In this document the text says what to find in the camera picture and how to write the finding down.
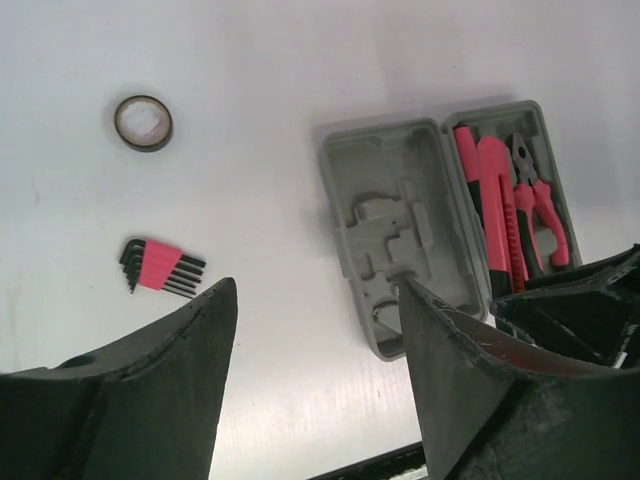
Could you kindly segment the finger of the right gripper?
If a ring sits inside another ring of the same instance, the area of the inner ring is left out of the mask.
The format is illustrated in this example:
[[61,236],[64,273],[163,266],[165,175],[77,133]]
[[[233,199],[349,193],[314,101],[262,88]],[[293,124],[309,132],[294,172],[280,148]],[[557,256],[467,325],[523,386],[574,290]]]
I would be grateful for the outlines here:
[[542,349],[612,368],[639,366],[639,246],[532,280],[492,302],[498,323]]

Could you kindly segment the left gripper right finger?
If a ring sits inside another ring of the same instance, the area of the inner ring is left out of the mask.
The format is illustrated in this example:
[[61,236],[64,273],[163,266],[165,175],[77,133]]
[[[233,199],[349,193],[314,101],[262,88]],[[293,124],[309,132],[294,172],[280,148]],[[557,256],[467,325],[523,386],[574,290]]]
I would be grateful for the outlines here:
[[431,478],[638,477],[637,370],[533,347],[413,280],[399,311]]

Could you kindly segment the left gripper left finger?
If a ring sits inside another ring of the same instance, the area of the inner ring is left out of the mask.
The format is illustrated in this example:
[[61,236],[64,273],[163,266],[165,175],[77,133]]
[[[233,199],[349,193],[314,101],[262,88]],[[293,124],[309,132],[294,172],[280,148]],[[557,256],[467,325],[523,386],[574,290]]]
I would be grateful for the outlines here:
[[225,278],[55,368],[1,378],[5,479],[205,479],[237,325]]

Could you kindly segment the red utility knife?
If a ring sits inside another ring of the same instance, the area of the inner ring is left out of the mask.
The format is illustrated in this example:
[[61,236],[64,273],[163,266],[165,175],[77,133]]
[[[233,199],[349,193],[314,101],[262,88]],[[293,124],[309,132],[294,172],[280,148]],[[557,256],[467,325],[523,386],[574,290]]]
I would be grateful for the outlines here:
[[516,215],[511,157],[503,141],[482,137],[477,145],[480,194],[492,298],[522,292],[527,270]]

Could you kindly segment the red black pliers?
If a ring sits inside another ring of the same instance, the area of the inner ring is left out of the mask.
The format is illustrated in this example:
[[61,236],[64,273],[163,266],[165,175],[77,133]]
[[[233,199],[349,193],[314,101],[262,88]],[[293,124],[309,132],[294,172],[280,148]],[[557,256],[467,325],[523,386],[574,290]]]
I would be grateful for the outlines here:
[[528,278],[539,278],[544,275],[544,266],[534,234],[534,216],[556,240],[556,249],[550,255],[554,267],[569,266],[569,242],[553,202],[551,187],[539,177],[534,157],[520,133],[511,136],[510,153],[517,179],[513,193],[522,255]]

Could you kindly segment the grey plastic tool case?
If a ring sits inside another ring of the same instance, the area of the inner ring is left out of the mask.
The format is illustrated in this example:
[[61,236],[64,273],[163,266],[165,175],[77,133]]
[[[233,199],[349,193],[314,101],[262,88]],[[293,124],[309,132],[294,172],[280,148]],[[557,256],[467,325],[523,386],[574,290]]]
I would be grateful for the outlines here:
[[328,135],[319,149],[343,276],[371,351],[404,355],[400,281],[414,278],[456,308],[484,320],[491,298],[481,218],[454,131],[507,140],[520,134],[549,185],[566,232],[569,266],[581,262],[544,115],[532,100],[373,125]]

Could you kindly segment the red screwdriver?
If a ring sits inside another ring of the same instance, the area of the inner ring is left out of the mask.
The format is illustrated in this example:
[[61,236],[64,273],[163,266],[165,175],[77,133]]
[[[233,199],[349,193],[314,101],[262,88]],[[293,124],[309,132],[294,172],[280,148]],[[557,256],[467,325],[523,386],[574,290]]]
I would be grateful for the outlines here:
[[468,126],[458,126],[454,129],[454,137],[467,186],[479,217],[482,216],[480,171],[476,143],[472,131]]

